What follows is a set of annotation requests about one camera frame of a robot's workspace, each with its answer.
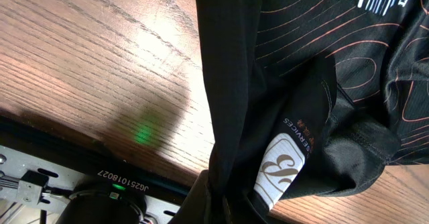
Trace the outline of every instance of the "wooden table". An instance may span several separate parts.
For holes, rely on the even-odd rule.
[[[0,0],[0,108],[52,131],[51,120],[67,125],[191,186],[214,142],[195,1]],[[428,171],[387,167],[361,194],[283,201],[272,215],[429,223]]]

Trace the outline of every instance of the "screw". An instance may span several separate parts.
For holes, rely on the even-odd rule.
[[[3,154],[0,154],[0,164],[6,163],[6,160],[7,160],[6,156],[4,156]]]

